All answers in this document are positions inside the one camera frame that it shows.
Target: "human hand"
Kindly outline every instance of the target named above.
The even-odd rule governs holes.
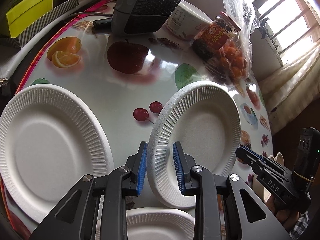
[[[266,206],[276,216],[279,222],[283,225],[284,229],[290,231],[299,219],[299,212],[294,210],[279,210],[277,212],[275,207],[275,197],[271,195],[268,199]]]

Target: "striped box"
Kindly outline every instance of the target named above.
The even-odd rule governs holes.
[[[60,17],[62,14],[79,5],[80,0],[69,0],[61,5],[53,8],[50,12],[40,17],[16,38],[0,38],[0,44],[22,49],[39,31],[46,27],[49,23]]]

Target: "plate rim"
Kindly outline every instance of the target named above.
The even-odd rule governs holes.
[[[224,169],[224,172],[221,175],[227,176],[231,172],[234,166],[234,163],[236,161],[235,151],[240,145],[240,137],[241,137],[240,115],[239,115],[239,109],[234,99],[228,93],[228,88],[211,81],[197,81],[197,82],[188,84],[182,89],[180,89],[179,91],[177,91],[166,103],[161,113],[159,114],[157,121],[152,129],[150,139],[148,142],[148,149],[147,149],[147,177],[148,177],[148,181],[152,189],[152,192],[160,202],[162,202],[164,205],[171,208],[179,208],[179,209],[192,208],[195,206],[195,196],[189,196],[189,197],[186,197],[184,201],[178,201],[178,197],[179,197],[178,189],[170,183],[168,176],[165,172],[166,171],[165,167],[168,159],[167,155],[165,154],[167,151],[166,147],[163,146],[164,148],[163,150],[157,149],[158,141],[164,138],[159,134],[163,133],[162,130],[165,130],[164,132],[166,133],[169,133],[171,132],[170,130],[173,130],[172,127],[168,127],[168,126],[165,127],[165,125],[167,121],[169,121],[169,123],[174,122],[174,120],[172,119],[168,120],[169,118],[167,116],[177,106],[177,104],[180,103],[180,101],[182,101],[182,99],[186,95],[188,95],[191,91],[195,91],[200,88],[204,89],[205,87],[214,87],[220,90],[222,93],[224,93],[228,98],[230,98],[234,106],[234,111],[236,113],[236,117],[235,117],[236,124],[234,126],[235,127],[234,138],[232,143],[232,151],[230,154],[231,158],[229,158],[228,160],[229,168],[228,168],[228,171]],[[185,101],[186,106],[180,105],[181,109],[182,107],[188,108],[187,104],[188,102]]]
[[[56,105],[52,104],[52,100],[51,103],[48,104],[46,102],[42,102],[43,99],[41,98],[41,96],[43,95],[47,95],[46,93],[38,93],[36,92],[36,94],[34,95],[33,98],[33,102],[31,102],[31,100],[29,102],[22,102],[21,100],[21,95],[29,92],[29,91],[38,91],[38,90],[51,90],[53,92],[57,92],[62,94],[61,99],[57,99],[56,102],[55,100],[53,100],[53,102]],[[105,171],[101,171],[98,170],[98,168],[94,169],[94,164],[92,162],[92,173],[95,177],[100,177],[100,176],[104,176],[109,174],[113,169],[114,169],[114,163],[113,163],[113,157],[112,157],[112,153],[111,153],[111,149],[110,149],[110,145],[107,139],[107,136],[105,135],[103,128],[101,126],[101,124],[99,123],[97,117],[94,115],[94,113],[91,111],[91,109],[78,97],[76,96],[74,93],[72,93],[71,91],[57,86],[57,85],[53,85],[53,84],[36,84],[36,85],[32,85],[32,86],[28,86],[24,89],[22,89],[21,91],[19,91],[17,94],[15,94],[11,100],[8,102],[8,104],[6,105],[6,107],[4,108],[1,117],[0,117],[0,174],[1,174],[1,178],[9,192],[9,194],[11,195],[11,197],[13,198],[13,200],[15,201],[15,203],[22,209],[23,212],[25,212],[26,215],[28,215],[31,219],[33,219],[34,221],[40,223],[44,217],[46,216],[45,213],[41,212],[39,209],[37,209],[37,207],[35,205],[32,205],[30,202],[26,201],[23,197],[23,194],[20,193],[20,191],[17,189],[17,187],[14,185],[12,179],[11,179],[11,175],[9,172],[9,169],[6,165],[6,154],[5,154],[5,139],[6,139],[6,134],[7,131],[6,129],[8,129],[10,122],[12,122],[13,117],[19,112],[21,111],[23,108],[25,108],[26,106],[29,105],[36,105],[36,104],[48,104],[51,105],[53,107],[59,107],[59,103],[62,103],[63,101],[61,101],[65,98],[68,98],[70,100],[72,100],[72,102],[76,105],[76,108],[79,108],[82,110],[81,114],[86,115],[87,120],[89,122],[91,122],[92,125],[92,129],[95,129],[95,137],[98,136],[98,140],[100,141],[100,148],[102,148],[103,150],[103,154],[101,154],[102,156],[99,156],[100,158],[103,157],[103,159],[105,160]],[[10,122],[7,123],[4,122],[4,118],[5,114],[7,113],[9,107],[11,107],[11,109],[14,107],[16,112],[12,111],[13,116],[12,119],[10,120]],[[87,149],[88,150],[88,154],[90,154],[90,151],[96,151],[98,149]]]
[[[185,211],[182,211],[179,209],[162,208],[162,207],[143,207],[143,208],[135,208],[135,209],[127,210],[126,214],[127,214],[127,219],[126,219],[127,225],[128,225],[128,222],[130,222],[130,225],[134,225],[134,224],[143,224],[147,221],[148,222],[159,221],[159,215],[160,216],[162,215],[178,216],[180,217],[181,220],[184,221],[184,223],[181,223],[180,226],[184,226],[185,228],[187,228],[186,222],[189,222],[192,224],[192,227],[190,229],[187,229],[188,238],[186,240],[193,240],[195,219],[193,216],[191,216]],[[99,239],[98,236],[100,236],[100,225],[101,225],[101,219],[97,220],[95,239]]]

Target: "white paper plate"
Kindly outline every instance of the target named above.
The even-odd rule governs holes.
[[[1,176],[14,201],[36,222],[83,175],[99,177],[113,168],[101,125],[70,91],[33,85],[5,107],[0,118]]]
[[[173,208],[195,206],[178,188],[172,145],[180,141],[198,165],[227,176],[240,143],[240,119],[227,89],[198,81],[179,90],[164,106],[153,127],[147,150],[147,175],[156,197]]]
[[[100,223],[96,238],[100,240]],[[193,240],[195,219],[177,209],[136,208],[127,211],[128,240]]]

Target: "glass jar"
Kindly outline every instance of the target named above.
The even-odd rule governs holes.
[[[225,12],[213,19],[212,24],[196,39],[192,48],[203,60],[212,58],[228,39],[235,37],[240,27]]]

